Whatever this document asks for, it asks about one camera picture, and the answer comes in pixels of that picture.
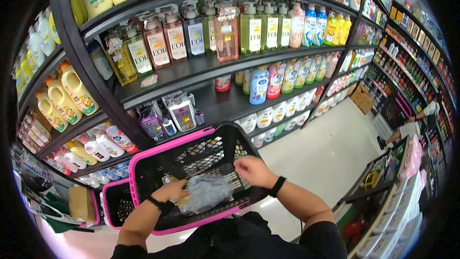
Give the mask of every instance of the black basket mesh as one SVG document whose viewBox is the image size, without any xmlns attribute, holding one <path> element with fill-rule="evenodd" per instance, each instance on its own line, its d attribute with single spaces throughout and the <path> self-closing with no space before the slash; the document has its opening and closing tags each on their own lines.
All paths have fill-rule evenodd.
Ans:
<svg viewBox="0 0 460 259">
<path fill-rule="evenodd" d="M 213 134 L 204 136 L 160 154 L 141 159 L 135 166 L 135 181 L 140 202 L 163 186 L 161 178 L 172 175 L 190 179 L 202 173 L 220 174 L 231 180 L 233 197 L 213 209 L 191 216 L 174 207 L 158 220 L 155 230 L 166 230 L 216 215 L 239 204 L 253 204 L 267 196 L 267 190 L 251 186 L 234 169 L 233 162 L 244 155 L 259 157 L 240 128 L 234 123 L 222 124 Z"/>
</svg>

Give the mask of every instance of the black shirt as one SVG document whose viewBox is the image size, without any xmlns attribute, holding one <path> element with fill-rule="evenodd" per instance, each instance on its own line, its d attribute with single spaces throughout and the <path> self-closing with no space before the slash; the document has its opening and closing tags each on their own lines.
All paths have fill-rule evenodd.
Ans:
<svg viewBox="0 0 460 259">
<path fill-rule="evenodd" d="M 222 219 L 199 227 L 184 243 L 156 253 L 147 253 L 139 245 L 117 245 L 112 259 L 347 257 L 337 225 L 332 222 L 313 224 L 302 233 L 299 244 L 271 235 L 267 223 L 258 213 L 249 212 L 240 218 Z"/>
</svg>

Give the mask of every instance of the pink shopping basket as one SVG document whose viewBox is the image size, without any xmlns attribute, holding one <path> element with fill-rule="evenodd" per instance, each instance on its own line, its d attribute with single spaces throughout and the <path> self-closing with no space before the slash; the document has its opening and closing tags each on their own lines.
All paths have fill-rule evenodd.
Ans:
<svg viewBox="0 0 460 259">
<path fill-rule="evenodd" d="M 137 207 L 162 187 L 161 178 L 165 175 L 190 179 L 202 173 L 220 174 L 232 181 L 233 197 L 229 201 L 191 216 L 182 215 L 175 206 L 168 215 L 158 220 L 152 234 L 176 233 L 225 218 L 268 195 L 268 190 L 251 186 L 235 172 L 234 160 L 247 154 L 259 157 L 241 128 L 233 122 L 195 131 L 140 152 L 129 164 L 129 184 L 134 206 Z"/>
</svg>

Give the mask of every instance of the hand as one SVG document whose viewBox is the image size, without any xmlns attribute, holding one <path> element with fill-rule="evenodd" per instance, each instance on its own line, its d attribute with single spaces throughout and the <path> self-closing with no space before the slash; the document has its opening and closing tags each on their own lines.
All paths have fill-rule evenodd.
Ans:
<svg viewBox="0 0 460 259">
<path fill-rule="evenodd" d="M 272 189 L 278 180 L 278 176 L 274 175 L 261 159 L 254 156 L 239 157 L 233 165 L 238 175 L 253 186 Z"/>
<path fill-rule="evenodd" d="M 179 200 L 190 195 L 190 192 L 183 191 L 182 187 L 187 183 L 186 179 L 181 181 L 170 182 L 163 185 L 160 189 L 152 193 L 152 198 L 159 202 L 167 202 L 170 200 Z"/>
</svg>

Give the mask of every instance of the shorts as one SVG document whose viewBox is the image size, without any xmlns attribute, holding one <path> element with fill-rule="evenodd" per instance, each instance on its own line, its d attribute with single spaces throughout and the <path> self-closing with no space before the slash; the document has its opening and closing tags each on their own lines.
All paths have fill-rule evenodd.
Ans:
<svg viewBox="0 0 460 259">
<path fill-rule="evenodd" d="M 399 128 L 399 131 L 401 132 L 401 139 L 406 138 L 406 136 L 412 137 L 415 134 L 417 134 L 418 137 L 421 136 L 418 122 L 406 123 Z"/>
</svg>

